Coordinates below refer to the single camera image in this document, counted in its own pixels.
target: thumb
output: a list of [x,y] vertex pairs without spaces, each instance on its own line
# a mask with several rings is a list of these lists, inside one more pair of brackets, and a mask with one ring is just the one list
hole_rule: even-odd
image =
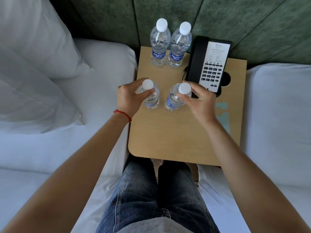
[[156,90],[154,89],[154,88],[152,88],[152,89],[149,89],[149,90],[146,90],[146,91],[144,91],[144,92],[142,92],[142,93],[139,93],[138,94],[138,98],[141,100],[141,101],[143,101],[143,100],[145,100],[146,98],[148,98],[152,93],[154,93]]
[[177,97],[181,99],[183,102],[185,102],[187,105],[189,105],[192,102],[192,98],[181,93],[177,93]]

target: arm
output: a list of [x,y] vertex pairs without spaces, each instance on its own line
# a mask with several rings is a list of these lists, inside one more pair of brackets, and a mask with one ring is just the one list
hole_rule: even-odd
[[252,233],[311,230],[276,185],[239,148],[215,115],[216,95],[191,83],[199,99],[179,94],[205,128],[233,197]]
[[[145,78],[118,88],[118,109],[130,117],[154,92],[135,91]],[[103,167],[128,118],[115,113],[77,152],[66,160],[33,194],[2,233],[70,233],[84,209]]]

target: green wall panel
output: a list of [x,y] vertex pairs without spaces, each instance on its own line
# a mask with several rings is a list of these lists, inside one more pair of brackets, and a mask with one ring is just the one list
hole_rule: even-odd
[[247,35],[230,56],[259,64],[296,45],[311,35],[310,10],[310,0],[286,0]]
[[150,46],[150,32],[159,18],[168,22],[171,34],[184,21],[193,25],[202,0],[134,0],[139,39]]
[[74,38],[95,38],[70,0],[50,0],[50,2]]
[[193,26],[194,36],[239,43],[284,0],[204,0]]
[[287,62],[295,64],[311,64],[311,37],[269,58],[264,63]]
[[139,49],[132,0],[71,0],[98,40],[124,43]]

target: clear plastic bottle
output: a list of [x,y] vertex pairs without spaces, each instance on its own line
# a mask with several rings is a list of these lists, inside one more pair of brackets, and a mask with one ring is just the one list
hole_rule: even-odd
[[177,83],[169,91],[169,97],[165,101],[165,108],[169,111],[178,109],[179,106],[184,105],[184,102],[177,97],[177,93],[185,94],[191,97],[191,86],[189,83]]
[[147,106],[148,109],[155,109],[158,104],[159,104],[159,97],[160,97],[160,90],[157,84],[150,80],[146,79],[142,82],[142,85],[139,87],[138,91],[140,93],[149,90],[149,89],[155,89],[155,92],[151,94],[147,99],[145,99],[145,105]]
[[181,65],[185,52],[191,45],[192,35],[191,24],[188,22],[181,23],[180,27],[175,30],[171,38],[171,50],[167,57],[167,63],[172,67]]
[[165,19],[158,19],[156,26],[150,33],[152,48],[151,63],[162,67],[166,62],[166,50],[171,40],[171,32]]

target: jeans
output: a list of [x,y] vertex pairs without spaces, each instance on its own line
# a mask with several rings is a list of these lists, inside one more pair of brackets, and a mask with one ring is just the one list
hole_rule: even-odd
[[162,216],[194,233],[219,233],[187,164],[166,161],[159,167],[157,184],[152,161],[130,154],[96,233],[115,233]]

